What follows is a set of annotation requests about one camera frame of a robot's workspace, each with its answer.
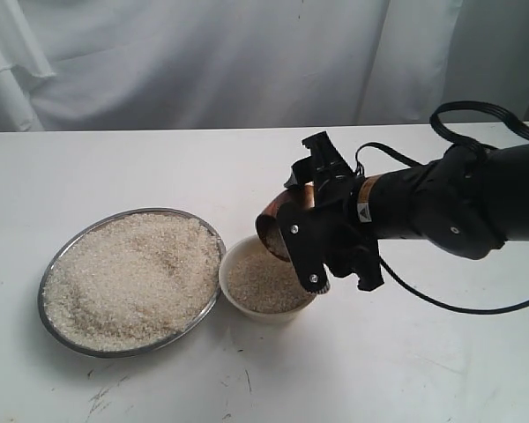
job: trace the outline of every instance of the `white bowl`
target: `white bowl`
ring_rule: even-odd
[[[265,246],[258,239],[258,236],[253,235],[249,238],[245,238],[237,242],[230,250],[227,251],[226,255],[221,260],[220,265],[220,287],[223,294],[236,308],[238,308],[247,317],[256,320],[261,323],[285,323],[294,319],[298,313],[306,308],[316,297],[309,298],[301,306],[284,312],[284,313],[258,313],[257,311],[249,310],[241,304],[239,304],[229,293],[227,289],[227,277],[231,269],[239,263],[240,260],[246,256],[251,256],[256,253],[266,252]]]

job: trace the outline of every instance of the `bowl rim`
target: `bowl rim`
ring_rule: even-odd
[[[243,239],[239,240],[233,247],[231,247],[230,249],[227,250],[227,253],[221,259],[220,271],[219,271],[219,275],[218,276],[219,276],[219,280],[220,280],[221,291],[223,292],[224,296],[229,300],[229,302],[231,302],[231,304],[233,304],[236,308],[238,308],[243,313],[248,314],[248,315],[254,315],[254,316],[257,316],[257,317],[265,317],[265,318],[266,317],[273,318],[273,317],[277,317],[277,316],[278,317],[282,317],[282,316],[294,315],[295,313],[298,313],[298,312],[302,311],[313,300],[316,299],[317,295],[311,296],[309,298],[309,300],[304,301],[301,305],[299,305],[296,308],[293,308],[292,310],[283,311],[282,313],[262,313],[260,311],[254,311],[254,310],[251,310],[250,308],[244,307],[239,302],[237,302],[237,300],[234,299],[233,296],[229,293],[229,288],[227,286],[228,277],[227,277],[227,275],[224,274],[224,272],[225,272],[224,269],[225,269],[227,260],[231,261],[231,257],[234,255],[235,251],[240,251],[242,248],[244,248],[244,247],[246,247],[246,246],[248,246],[250,244],[257,243],[257,242],[258,242],[259,245],[261,245],[263,247],[264,251],[267,251],[265,246],[262,244],[260,238],[258,237],[258,235],[251,235],[251,236],[248,236],[246,238],[243,238]]]
[[[43,273],[43,276],[41,277],[41,282],[39,285],[39,291],[37,293],[37,308],[39,311],[39,317],[41,319],[41,323],[45,327],[45,329],[55,338],[58,342],[63,344],[64,346],[70,348],[71,350],[81,353],[84,355],[88,355],[90,357],[96,357],[101,359],[119,359],[124,357],[134,357],[139,354],[143,353],[149,353],[150,351],[155,351],[163,346],[166,346],[168,344],[171,344],[172,342],[175,342],[177,339],[182,338],[184,335],[186,335],[188,332],[190,332],[196,325],[198,325],[204,317],[208,315],[210,310],[215,306],[218,298],[221,294],[221,288],[220,283],[216,284],[216,288],[212,294],[212,297],[210,297],[210,300],[207,302],[207,304],[202,308],[202,310],[190,321],[188,326],[180,332],[171,333],[168,336],[161,338],[155,342],[152,342],[148,345],[142,345],[136,348],[131,348],[128,350],[118,350],[118,351],[102,351],[102,350],[95,350],[93,348],[89,348],[80,344],[77,344],[70,339],[68,339],[65,335],[63,335],[57,328],[55,327],[54,323],[49,319],[47,316],[47,312],[45,310],[45,301],[44,301],[44,289],[45,285],[48,282],[48,277],[52,270],[55,268],[55,264],[57,260],[62,257],[66,252],[71,249],[72,246],[74,246],[77,242],[79,242],[86,234],[100,229],[101,227],[105,226],[106,224],[113,222],[115,220],[123,219],[127,216],[130,216],[132,214],[163,214],[163,215],[174,215],[174,216],[180,216],[187,219],[196,219],[202,226],[204,226],[210,234],[215,236],[216,243],[218,245],[218,251],[220,254],[220,262],[223,260],[225,254],[226,254],[226,247],[221,239],[221,236],[218,234],[218,232],[211,226],[209,223],[207,223],[205,220],[201,219],[200,217],[188,213],[186,211],[177,210],[177,209],[169,209],[165,207],[148,207],[148,208],[141,208],[141,209],[133,209],[128,211],[121,211],[119,213],[113,214],[111,216],[108,216],[104,219],[101,219],[90,226],[86,227],[82,231],[80,231],[78,234],[74,235],[69,241],[67,241],[61,249],[57,251],[55,256],[51,259],[49,262],[47,268],[45,269],[45,272]]]

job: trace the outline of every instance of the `white curtain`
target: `white curtain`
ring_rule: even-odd
[[[24,108],[46,130],[426,122],[443,100],[529,103],[529,0],[19,4],[56,72]]]
[[[53,77],[16,0],[0,0],[0,130],[42,130],[28,93]]]

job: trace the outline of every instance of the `white table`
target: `white table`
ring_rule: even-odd
[[[456,128],[498,146],[520,143],[496,124]],[[373,293],[334,280],[286,327],[245,320],[222,298],[187,337],[133,359],[78,355],[41,327],[41,274],[83,227],[173,207],[208,220],[231,246],[253,234],[290,165],[307,154],[301,139],[315,132],[0,134],[0,422],[529,422],[529,309],[454,315],[389,278]],[[329,133],[348,160],[367,141],[422,162],[447,147],[428,126]],[[362,157],[367,174],[399,168],[380,152]],[[382,255],[454,304],[529,297],[529,243],[480,262],[426,241],[383,241]]]

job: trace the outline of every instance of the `stainless steel bowl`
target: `stainless steel bowl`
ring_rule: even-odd
[[[64,244],[64,246],[59,250],[59,252],[55,254],[55,256],[53,257],[53,260],[51,260],[51,262],[47,266],[47,269],[45,270],[45,273],[43,274],[43,278],[41,278],[39,292],[37,295],[37,307],[39,309],[39,316],[40,316],[41,322],[45,326],[45,329],[47,329],[47,331],[51,335],[53,335],[53,337],[57,341],[59,341],[61,344],[65,346],[68,346],[71,350],[74,350],[78,353],[82,353],[85,355],[90,355],[93,357],[99,357],[103,359],[132,357],[132,356],[139,355],[142,353],[148,353],[150,351],[157,350],[165,345],[170,344],[171,342],[176,341],[178,338],[183,337],[190,330],[192,330],[210,312],[210,310],[212,309],[212,307],[215,305],[216,301],[218,300],[218,297],[220,296],[220,293],[221,293],[220,284],[218,283],[218,280],[217,280],[218,276],[216,274],[216,288],[215,288],[215,292],[212,295],[212,298],[210,298],[210,300],[205,305],[205,307],[202,309],[202,311],[200,311],[200,313],[189,323],[186,329],[184,329],[182,332],[172,333],[163,339],[160,339],[149,345],[140,346],[139,348],[133,348],[130,350],[121,350],[121,351],[109,351],[109,352],[93,350],[91,348],[87,348],[82,345],[75,344],[70,339],[68,339],[63,334],[61,334],[56,329],[55,324],[51,320],[49,320],[47,313],[45,312],[45,304],[44,304],[44,298],[43,298],[43,290],[45,288],[45,285],[48,282],[49,274],[55,267],[56,261],[59,259],[59,257],[63,256],[69,249],[71,249],[73,245],[75,245],[78,241],[80,241],[80,239],[86,234],[88,234],[89,232],[98,230],[101,227],[105,226],[107,223],[112,222],[114,220],[122,219],[122,218],[125,218],[126,216],[130,216],[131,214],[137,214],[137,213],[168,214],[168,215],[182,216],[182,217],[189,218],[189,219],[197,219],[200,222],[200,224],[205,226],[211,234],[215,235],[216,240],[218,242],[218,249],[220,251],[220,259],[222,259],[223,256],[225,255],[226,247],[223,241],[221,240],[220,235],[216,232],[216,230],[206,221],[202,220],[198,216],[194,216],[193,214],[187,213],[186,211],[174,210],[174,209],[164,209],[164,208],[136,209],[136,210],[130,210],[130,211],[124,211],[121,213],[117,213],[114,216],[110,216],[108,218],[100,220],[99,222],[94,223],[93,225],[90,225],[85,230],[75,235],[66,244]]]

